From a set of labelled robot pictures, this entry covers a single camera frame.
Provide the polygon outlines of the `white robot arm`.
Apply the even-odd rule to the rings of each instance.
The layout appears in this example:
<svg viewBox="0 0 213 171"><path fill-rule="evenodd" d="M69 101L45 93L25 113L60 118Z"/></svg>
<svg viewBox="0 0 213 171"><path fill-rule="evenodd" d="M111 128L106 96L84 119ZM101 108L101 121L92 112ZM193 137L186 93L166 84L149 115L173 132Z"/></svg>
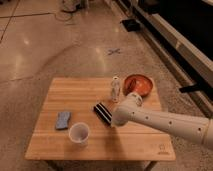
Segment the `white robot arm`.
<svg viewBox="0 0 213 171"><path fill-rule="evenodd" d="M144 108L142 103L138 93L128 94L114 109L112 123L116 126L128 121L143 124L213 150L213 119L154 111Z"/></svg>

